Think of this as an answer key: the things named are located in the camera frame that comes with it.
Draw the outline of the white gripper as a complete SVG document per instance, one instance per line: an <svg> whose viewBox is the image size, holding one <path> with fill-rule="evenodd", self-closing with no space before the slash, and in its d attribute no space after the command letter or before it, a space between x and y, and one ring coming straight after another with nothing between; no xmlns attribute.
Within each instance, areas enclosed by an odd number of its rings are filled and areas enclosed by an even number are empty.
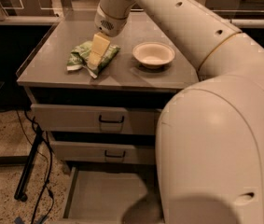
<svg viewBox="0 0 264 224"><path fill-rule="evenodd" d="M109 37L117 36L127 23L127 13L122 7L97 7L95 25L100 31L92 39L88 67L96 69L110 46Z"/></svg>

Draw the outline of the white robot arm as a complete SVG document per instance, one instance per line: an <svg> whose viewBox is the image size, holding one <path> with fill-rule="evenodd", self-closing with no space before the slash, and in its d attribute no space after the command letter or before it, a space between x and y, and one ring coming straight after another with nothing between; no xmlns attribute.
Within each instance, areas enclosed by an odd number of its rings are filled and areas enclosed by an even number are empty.
<svg viewBox="0 0 264 224"><path fill-rule="evenodd" d="M166 224L264 224L264 48L195 0L100 0L118 35L139 5L201 82L163 108L156 164Z"/></svg>

